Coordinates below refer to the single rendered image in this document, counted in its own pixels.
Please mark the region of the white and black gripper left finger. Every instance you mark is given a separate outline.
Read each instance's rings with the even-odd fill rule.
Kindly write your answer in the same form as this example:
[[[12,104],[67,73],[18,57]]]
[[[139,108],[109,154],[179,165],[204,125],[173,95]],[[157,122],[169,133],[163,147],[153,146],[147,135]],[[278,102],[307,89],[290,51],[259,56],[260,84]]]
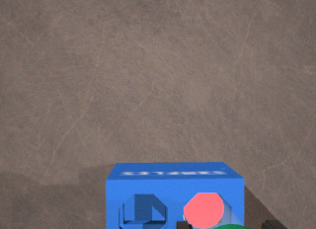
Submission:
[[[176,229],[194,229],[192,224],[189,224],[188,221],[177,221]]]

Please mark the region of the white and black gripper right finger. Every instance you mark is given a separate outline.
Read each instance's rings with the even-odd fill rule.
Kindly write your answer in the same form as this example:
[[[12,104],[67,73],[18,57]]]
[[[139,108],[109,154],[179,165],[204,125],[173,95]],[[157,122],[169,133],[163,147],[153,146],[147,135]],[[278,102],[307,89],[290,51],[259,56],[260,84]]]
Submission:
[[[266,220],[262,223],[262,229],[287,229],[282,223],[276,220]]]

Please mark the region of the blue tube rack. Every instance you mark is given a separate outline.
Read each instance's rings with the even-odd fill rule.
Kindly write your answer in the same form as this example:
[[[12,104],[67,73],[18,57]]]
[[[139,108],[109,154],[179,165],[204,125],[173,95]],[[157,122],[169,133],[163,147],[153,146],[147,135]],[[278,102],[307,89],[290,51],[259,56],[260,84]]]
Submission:
[[[244,224],[244,178],[223,162],[116,163],[106,179],[107,229],[176,229],[198,193],[217,192]]]

